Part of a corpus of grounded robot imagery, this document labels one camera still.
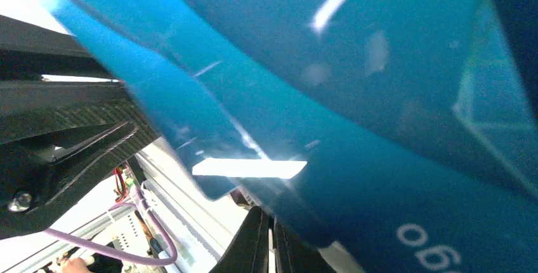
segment bolt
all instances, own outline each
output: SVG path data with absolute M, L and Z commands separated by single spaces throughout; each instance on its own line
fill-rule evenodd
M 28 192 L 17 192 L 12 202 L 8 204 L 8 210 L 14 213 L 20 213 L 30 208 L 32 204 L 32 195 Z

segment person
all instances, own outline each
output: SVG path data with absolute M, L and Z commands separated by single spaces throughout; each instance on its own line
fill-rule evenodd
M 62 263 L 62 273 L 92 273 L 82 258 L 67 259 Z

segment purple cable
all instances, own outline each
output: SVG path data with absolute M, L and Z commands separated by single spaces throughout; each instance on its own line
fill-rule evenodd
M 170 238 L 168 233 L 163 229 L 162 225 L 159 223 L 158 219 L 153 215 L 153 213 L 151 211 L 148 211 L 149 209 L 148 204 L 146 202 L 146 199 L 144 199 L 142 193 L 140 192 L 140 189 L 138 187 L 134 187 L 134 192 L 136 193 L 137 197 L 140 199 L 140 207 L 148 213 L 149 219 L 155 225 L 155 228 L 162 234 L 162 237 L 164 238 L 164 242 L 166 243 L 168 248 L 170 248 L 170 251 L 172 253 L 169 258 L 158 259 L 158 258 L 147 258 L 143 256 L 137 256 L 134 254 L 130 254 L 130 253 L 126 253 L 123 251 L 110 248 L 108 246 L 102 246 L 100 244 L 96 244 L 91 241 L 78 238 L 76 236 L 66 234 L 64 232 L 60 232 L 58 230 L 46 229 L 43 232 L 45 234 L 49 234 L 52 237 L 55 237 L 58 240 L 65 241 L 67 243 L 74 244 L 81 248 L 85 248 L 95 253 L 112 257 L 118 260 L 124 260 L 127 262 L 138 263 L 140 265 L 151 265 L 151 266 L 163 266 L 163 265 L 171 265 L 172 263 L 175 263 L 176 259 L 178 258 L 178 251 L 176 250 L 176 246 L 173 244 L 172 239 Z M 110 210 L 114 210 L 121 206 L 130 206 L 130 207 L 136 208 L 136 205 L 133 203 L 119 203 L 111 207 Z

